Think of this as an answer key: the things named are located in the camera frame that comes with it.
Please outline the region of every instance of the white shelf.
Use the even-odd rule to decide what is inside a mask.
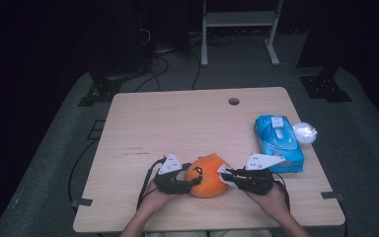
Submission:
[[[272,26],[274,11],[267,12],[209,12],[207,27]]]

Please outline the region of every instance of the orange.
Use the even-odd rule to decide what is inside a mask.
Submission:
[[[194,161],[186,171],[186,180],[202,176],[201,183],[193,186],[190,193],[198,198],[213,198],[221,195],[228,185],[220,181],[217,169],[227,163],[216,153],[203,156]]]

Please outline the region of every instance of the black cable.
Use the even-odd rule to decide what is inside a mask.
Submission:
[[[72,191],[71,191],[71,182],[72,182],[72,177],[73,177],[73,173],[75,172],[75,169],[76,169],[76,166],[78,165],[79,161],[82,159],[82,157],[84,156],[84,154],[89,150],[89,148],[91,148],[91,146],[97,142],[98,140],[93,140],[91,143],[88,144],[88,146],[82,151],[82,153],[78,156],[78,158],[76,159],[75,161],[75,164],[73,165],[71,171],[70,171],[70,175],[69,175],[69,181],[67,183],[67,192],[68,192],[68,195],[69,195],[69,202],[72,203]],[[77,212],[78,210],[72,206],[73,210],[75,212]]]
[[[195,79],[193,80],[192,86],[190,87],[190,89],[193,90],[193,88],[195,87],[195,83],[198,80],[199,72],[201,71],[201,62],[199,61],[199,58],[195,55],[195,53],[190,52],[190,54],[192,54],[195,57],[195,59],[198,63],[198,71],[196,72]]]
[[[170,49],[166,49],[165,51],[163,52],[155,52],[155,55],[153,57],[161,57],[161,56],[165,56],[167,54],[170,54],[170,53],[173,53],[173,52],[176,52],[178,51],[176,48],[170,48]]]
[[[157,164],[163,164],[166,160],[166,157],[162,158],[162,159],[159,159],[157,160],[155,163],[153,163],[153,165],[147,170],[147,173],[146,173],[146,178],[144,178],[144,182],[143,182],[143,186],[141,187],[141,191],[140,191],[140,195],[138,196],[138,201],[137,201],[137,208],[141,205],[141,202],[143,201],[144,197],[146,197],[146,195],[144,193],[146,193],[146,188],[147,188],[147,184],[149,184],[149,180],[150,180],[150,177],[152,176],[152,171],[153,169],[155,168],[155,166]]]
[[[140,86],[137,87],[137,89],[136,89],[134,92],[138,92],[138,90],[140,90],[140,88],[141,88],[142,86],[144,86],[144,84],[148,83],[149,81],[151,81],[151,80],[153,80],[153,79],[155,79],[155,78],[156,78],[156,80],[158,80],[157,77],[160,76],[160,75],[162,75],[163,73],[165,73],[166,70],[168,70],[168,68],[169,68],[169,62],[168,62],[168,60],[166,60],[166,59],[164,59],[164,58],[162,58],[162,57],[158,57],[158,59],[161,59],[161,60],[163,60],[164,62],[166,62],[166,67],[165,67],[165,69],[164,69],[163,71],[161,71],[159,74],[157,74],[157,75],[155,75],[155,76],[153,76],[153,77],[147,79],[146,81],[144,81],[142,84],[140,84]]]
[[[229,37],[223,37],[219,35],[213,35],[208,38],[207,43],[209,46],[215,46],[215,47],[221,47],[221,46],[228,46],[230,44],[236,43],[239,41],[239,37],[233,36],[235,39],[230,39]]]
[[[157,189],[158,189],[158,188],[155,188],[155,189],[153,189],[153,190],[151,190],[151,191],[147,192],[147,194],[146,194],[146,195],[144,195],[144,196],[143,196],[143,198],[145,198],[146,196],[148,196],[148,195],[152,194],[152,193],[153,193],[153,192],[155,192]]]
[[[284,181],[284,179],[282,179],[282,177],[281,177],[278,173],[274,173],[274,172],[272,172],[272,173],[275,174],[276,176],[278,176],[279,179],[282,181],[282,183],[283,183],[284,186],[285,186],[285,181]]]
[[[150,67],[150,74],[152,74],[153,77],[155,77],[156,83],[158,84],[158,89],[156,91],[162,91],[161,89],[161,83],[159,82],[158,76],[153,73],[152,67]]]

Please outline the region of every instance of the hole in table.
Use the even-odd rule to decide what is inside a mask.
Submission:
[[[241,102],[239,101],[239,99],[237,99],[237,98],[230,98],[228,102],[229,102],[229,104],[232,105],[232,106],[237,106],[237,105],[239,105],[239,103],[241,103]]]

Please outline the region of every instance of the shelf leg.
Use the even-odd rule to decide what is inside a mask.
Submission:
[[[206,0],[202,1],[202,43],[201,43],[201,66],[208,65],[207,58],[207,6]]]
[[[273,49],[272,44],[273,44],[273,39],[275,38],[276,28],[278,26],[279,15],[282,8],[282,2],[283,0],[278,0],[278,6],[276,7],[275,15],[273,16],[269,39],[265,40],[266,50],[268,51],[270,61],[273,66],[279,66],[279,60],[278,60],[278,57],[276,56],[276,53],[275,53],[275,50]]]

